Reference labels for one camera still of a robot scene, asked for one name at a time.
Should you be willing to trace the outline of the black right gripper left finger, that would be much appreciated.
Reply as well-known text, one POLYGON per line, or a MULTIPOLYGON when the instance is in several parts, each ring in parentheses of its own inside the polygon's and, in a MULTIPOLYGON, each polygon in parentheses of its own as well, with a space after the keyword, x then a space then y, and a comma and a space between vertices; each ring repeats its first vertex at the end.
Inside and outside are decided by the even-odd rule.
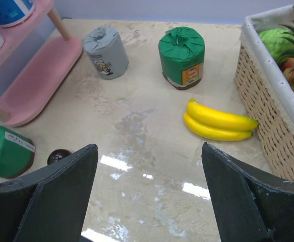
POLYGON ((0 183, 0 241, 88 241, 81 235, 98 165, 89 144, 0 183))

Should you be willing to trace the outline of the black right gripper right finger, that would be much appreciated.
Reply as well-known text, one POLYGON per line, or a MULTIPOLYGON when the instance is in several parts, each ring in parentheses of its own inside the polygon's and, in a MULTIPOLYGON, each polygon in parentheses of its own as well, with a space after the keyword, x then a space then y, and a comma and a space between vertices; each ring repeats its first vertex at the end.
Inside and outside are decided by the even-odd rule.
POLYGON ((294 241, 294 181, 208 143, 202 164, 221 241, 294 241))

